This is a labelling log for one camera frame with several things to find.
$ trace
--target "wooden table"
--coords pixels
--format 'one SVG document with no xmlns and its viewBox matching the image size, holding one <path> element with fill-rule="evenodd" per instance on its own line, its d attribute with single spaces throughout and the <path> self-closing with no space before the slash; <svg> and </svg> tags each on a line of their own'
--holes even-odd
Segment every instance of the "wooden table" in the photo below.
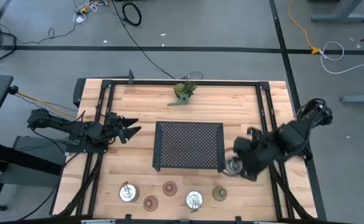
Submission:
<svg viewBox="0 0 364 224">
<path fill-rule="evenodd" d="M 95 117 L 101 81 L 86 80 L 78 111 L 78 115 L 86 111 L 84 121 Z M 269 82 L 269 85 L 277 124 L 294 119 L 286 83 Z M 251 182 L 218 174 L 215 170 L 163 168 L 157 172 L 152 168 L 156 121 L 223 123 L 225 148 L 232 147 L 237 136 L 246 136 L 248 127 L 261 129 L 254 87 L 205 85 L 198 86 L 194 93 L 188 105 L 169 107 L 167 104 L 176 100 L 172 85 L 116 85 L 111 110 L 127 118 L 139 118 L 135 125 L 141 126 L 142 130 L 127 144 L 121 144 L 117 139 L 109 146 L 101 166 L 95 218 L 124 218 L 125 214 L 131 214 L 133 219 L 234 220 L 235 216 L 241 216 L 243 220 L 276 220 L 267 169 L 260 173 L 256 182 Z M 272 130 L 266 103 L 264 107 L 268 129 Z M 79 189 L 85 161 L 86 154 L 80 154 L 64 168 L 54 214 L 61 212 Z M 291 191 L 308 213 L 316 217 L 304 161 L 294 157 L 285 165 Z M 178 188 L 173 197 L 162 193 L 162 185 L 170 180 Z M 134 203 L 124 203 L 118 196 L 119 188 L 125 181 L 140 189 L 140 197 Z M 217 185 L 228 191 L 228 197 L 223 202 L 217 202 L 212 197 L 212 189 Z M 193 213 L 185 206 L 185 196 L 191 190 L 198 190 L 204 197 L 202 207 Z M 279 193 L 283 216 L 287 217 L 284 195 L 280 189 Z M 142 205 L 144 198 L 149 195 L 159 200 L 154 212 L 145 211 Z M 85 197 L 85 213 L 89 196 L 90 190 Z"/>
</svg>

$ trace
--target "potted plant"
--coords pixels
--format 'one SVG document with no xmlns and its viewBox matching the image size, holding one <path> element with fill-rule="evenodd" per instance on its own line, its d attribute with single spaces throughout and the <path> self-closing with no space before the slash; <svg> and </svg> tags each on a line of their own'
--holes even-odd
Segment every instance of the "potted plant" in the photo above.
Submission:
<svg viewBox="0 0 364 224">
<path fill-rule="evenodd" d="M 194 94 L 193 91 L 197 88 L 194 82 L 178 83 L 174 85 L 175 95 L 178 97 L 178 101 L 175 103 L 168 103 L 168 106 L 186 105 L 189 103 L 190 97 Z"/>
</svg>

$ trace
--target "concrete floor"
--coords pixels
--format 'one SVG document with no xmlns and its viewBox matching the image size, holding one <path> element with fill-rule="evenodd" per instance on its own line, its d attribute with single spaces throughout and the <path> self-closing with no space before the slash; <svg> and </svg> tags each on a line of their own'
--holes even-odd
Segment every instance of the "concrete floor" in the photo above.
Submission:
<svg viewBox="0 0 364 224">
<path fill-rule="evenodd" d="M 0 0 L 0 9 L 4 2 Z M 364 38 L 364 24 L 315 24 L 310 21 L 311 14 L 334 12 L 345 2 L 296 1 L 292 13 L 308 31 L 316 47 L 337 41 L 346 49 L 356 50 L 359 44 L 361 47 L 357 50 L 364 50 L 364 43 L 359 42 Z M 268 1 L 152 0 L 135 3 L 142 11 L 142 24 L 128 26 L 128 29 L 142 46 L 279 48 Z M 304 34 L 289 20 L 287 4 L 286 0 L 276 0 L 286 46 L 288 49 L 308 49 Z M 71 0 L 13 0 L 0 23 L 23 41 L 39 40 L 47 36 L 50 27 L 56 34 L 71 29 L 72 9 Z M 355 12 L 364 13 L 364 1 Z M 41 45 L 134 46 L 118 18 L 101 6 L 69 36 Z M 205 79 L 287 80 L 281 54 L 147 52 L 147 55 L 175 77 L 201 71 Z M 341 95 L 364 94 L 364 67 L 331 75 L 321 67 L 318 55 L 290 54 L 289 58 L 301 104 L 311 98 L 323 98 L 334 111 L 332 125 L 315 129 L 310 141 L 327 219 L 364 223 L 364 105 L 342 105 L 338 101 Z M 364 55 L 349 55 L 339 62 L 326 63 L 326 66 L 337 71 L 363 62 Z M 126 75 L 128 69 L 132 69 L 138 78 L 167 78 L 140 52 L 20 50 L 0 62 L 0 74 L 12 75 L 13 84 L 21 91 L 69 107 L 73 107 L 72 92 L 77 78 Z M 17 135 L 34 136 L 26 128 L 32 109 L 33 105 L 19 98 L 6 98 L 0 110 L 1 144 L 12 146 Z M 65 136 L 49 129 L 40 132 L 52 138 Z M 0 212 L 0 221 L 15 220 L 29 213 L 50 191 L 47 187 L 7 186 L 0 203 L 9 205 L 9 210 Z M 47 217 L 49 207 L 46 204 L 33 217 Z"/>
</svg>

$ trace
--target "can lid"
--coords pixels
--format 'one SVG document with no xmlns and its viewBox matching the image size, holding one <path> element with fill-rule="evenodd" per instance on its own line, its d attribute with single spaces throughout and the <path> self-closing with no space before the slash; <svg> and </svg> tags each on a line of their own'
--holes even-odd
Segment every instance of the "can lid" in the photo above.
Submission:
<svg viewBox="0 0 364 224">
<path fill-rule="evenodd" d="M 202 206 L 203 198 L 200 192 L 191 191 L 186 195 L 186 204 L 189 208 L 196 210 Z"/>
<path fill-rule="evenodd" d="M 119 197 L 124 202 L 130 202 L 136 197 L 136 188 L 131 184 L 123 184 L 119 190 Z"/>
</svg>

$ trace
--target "black mesh tray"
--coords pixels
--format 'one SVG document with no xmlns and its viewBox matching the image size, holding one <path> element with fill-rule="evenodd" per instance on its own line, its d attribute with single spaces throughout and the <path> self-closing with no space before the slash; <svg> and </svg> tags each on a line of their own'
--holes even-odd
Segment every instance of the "black mesh tray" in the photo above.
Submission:
<svg viewBox="0 0 364 224">
<path fill-rule="evenodd" d="M 157 121 L 152 166 L 166 168 L 225 168 L 222 123 Z"/>
</svg>

